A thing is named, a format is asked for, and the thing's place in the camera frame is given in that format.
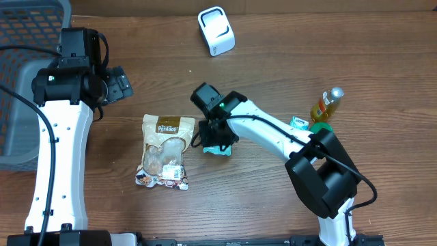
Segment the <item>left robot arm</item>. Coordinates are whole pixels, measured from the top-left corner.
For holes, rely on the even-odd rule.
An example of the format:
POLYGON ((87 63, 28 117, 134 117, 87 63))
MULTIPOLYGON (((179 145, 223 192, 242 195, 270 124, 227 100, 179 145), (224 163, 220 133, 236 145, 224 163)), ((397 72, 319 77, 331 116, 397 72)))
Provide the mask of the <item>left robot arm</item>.
POLYGON ((85 210, 87 138, 94 111, 133 95, 121 67, 108 68, 100 44, 105 36, 87 28, 63 28, 58 57, 31 82, 33 100, 11 96, 39 120, 36 185, 23 234, 8 245, 140 245, 138 232, 90 230, 85 210))

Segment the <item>teal wafer packet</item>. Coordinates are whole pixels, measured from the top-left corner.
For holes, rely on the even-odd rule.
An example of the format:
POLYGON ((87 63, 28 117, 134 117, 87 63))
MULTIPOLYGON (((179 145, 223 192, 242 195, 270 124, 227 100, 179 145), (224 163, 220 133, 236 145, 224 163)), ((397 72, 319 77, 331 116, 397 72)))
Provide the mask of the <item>teal wafer packet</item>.
POLYGON ((215 155, 230 156, 231 155, 231 147, 229 146, 225 150, 221 150, 219 146, 204 147, 203 152, 215 154, 215 155))

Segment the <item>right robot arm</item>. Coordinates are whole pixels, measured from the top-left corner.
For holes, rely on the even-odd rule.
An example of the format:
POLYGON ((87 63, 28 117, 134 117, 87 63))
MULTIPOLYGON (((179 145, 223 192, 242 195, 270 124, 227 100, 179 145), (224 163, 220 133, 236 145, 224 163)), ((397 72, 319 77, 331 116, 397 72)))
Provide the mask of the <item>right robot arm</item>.
POLYGON ((235 91, 224 96, 207 83, 193 91, 191 101, 205 116, 195 134, 200 146, 224 152, 243 137, 269 150, 285 163, 300 201, 318 217, 319 242, 354 242, 351 209, 361 177, 333 132, 295 128, 246 96, 235 91))

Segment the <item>yellow dish soap bottle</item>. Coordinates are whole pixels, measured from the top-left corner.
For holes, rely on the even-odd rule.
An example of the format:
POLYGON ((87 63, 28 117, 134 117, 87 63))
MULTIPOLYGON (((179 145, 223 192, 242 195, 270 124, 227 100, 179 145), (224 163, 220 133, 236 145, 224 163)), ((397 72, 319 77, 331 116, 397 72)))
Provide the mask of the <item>yellow dish soap bottle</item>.
POLYGON ((327 122, 339 107, 343 96, 344 92, 340 87, 323 92, 322 97, 310 110, 311 119, 314 122, 327 122))

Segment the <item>green lidded jar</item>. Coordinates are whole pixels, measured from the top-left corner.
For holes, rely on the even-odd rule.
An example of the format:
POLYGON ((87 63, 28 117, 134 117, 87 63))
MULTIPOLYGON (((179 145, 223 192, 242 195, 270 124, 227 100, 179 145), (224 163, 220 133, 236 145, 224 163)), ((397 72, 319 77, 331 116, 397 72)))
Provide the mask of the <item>green lidded jar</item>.
POLYGON ((318 133, 320 130, 326 129, 330 132, 334 132, 332 126, 328 124, 327 122, 316 122, 313 124, 313 126, 310 128, 310 131, 312 133, 318 133))

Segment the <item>brown snack bag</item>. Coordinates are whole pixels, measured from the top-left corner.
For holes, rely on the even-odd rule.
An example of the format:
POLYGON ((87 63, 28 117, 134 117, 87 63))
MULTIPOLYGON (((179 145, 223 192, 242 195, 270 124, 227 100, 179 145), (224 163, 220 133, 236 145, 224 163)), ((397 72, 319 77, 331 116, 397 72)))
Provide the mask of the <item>brown snack bag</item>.
POLYGON ((135 183, 147 188, 164 186, 187 190, 183 154, 191 143, 194 126, 193 118, 145 114, 142 122, 143 154, 135 183))

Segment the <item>teal tissue pack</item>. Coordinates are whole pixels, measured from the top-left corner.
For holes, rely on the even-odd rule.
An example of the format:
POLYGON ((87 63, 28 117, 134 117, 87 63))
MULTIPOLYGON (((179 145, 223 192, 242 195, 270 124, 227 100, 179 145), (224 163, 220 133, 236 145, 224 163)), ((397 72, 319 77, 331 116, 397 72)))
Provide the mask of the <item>teal tissue pack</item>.
POLYGON ((307 131, 309 128, 309 123, 306 120, 293 116, 290 120, 290 126, 292 126, 293 128, 307 131))

